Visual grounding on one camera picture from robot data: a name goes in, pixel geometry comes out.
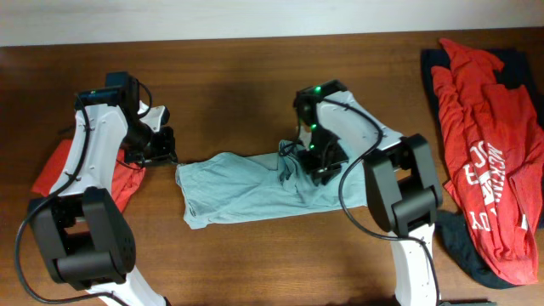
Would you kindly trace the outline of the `light grey t-shirt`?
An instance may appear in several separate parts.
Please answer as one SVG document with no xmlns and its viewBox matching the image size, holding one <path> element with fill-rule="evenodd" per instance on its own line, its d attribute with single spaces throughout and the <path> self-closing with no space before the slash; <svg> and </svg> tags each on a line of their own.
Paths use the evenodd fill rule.
<svg viewBox="0 0 544 306">
<path fill-rule="evenodd" d="M 175 181 L 184 196 L 184 221 L 193 230 L 209 224 L 238 224 L 339 210 L 340 176 L 314 184 L 304 172 L 292 142 L 258 156 L 231 152 L 179 164 Z"/>
</svg>

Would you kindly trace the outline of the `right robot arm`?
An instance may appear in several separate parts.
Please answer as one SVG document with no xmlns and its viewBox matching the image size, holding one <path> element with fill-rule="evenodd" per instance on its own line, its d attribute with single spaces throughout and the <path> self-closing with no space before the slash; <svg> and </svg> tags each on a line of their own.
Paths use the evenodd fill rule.
<svg viewBox="0 0 544 306">
<path fill-rule="evenodd" d="M 393 252 L 398 304 L 438 305 L 432 241 L 443 197 L 427 140 L 381 123 L 338 80 L 297 91 L 293 107 L 298 155 L 314 184 L 336 179 L 341 195 L 350 173 L 363 171 L 377 238 Z"/>
</svg>

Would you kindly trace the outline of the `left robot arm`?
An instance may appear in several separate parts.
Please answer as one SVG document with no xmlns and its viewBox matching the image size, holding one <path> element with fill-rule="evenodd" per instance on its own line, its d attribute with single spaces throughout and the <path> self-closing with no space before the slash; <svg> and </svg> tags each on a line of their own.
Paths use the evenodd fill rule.
<svg viewBox="0 0 544 306">
<path fill-rule="evenodd" d="M 78 296 L 107 305 L 167 305 L 136 267 L 133 232 L 112 195 L 119 150 L 140 169 L 175 164 L 169 110 L 143 102 L 149 89 L 126 71 L 110 72 L 102 88 L 76 94 L 75 134 L 48 196 L 30 201 L 16 238 L 35 237 L 51 279 Z"/>
</svg>

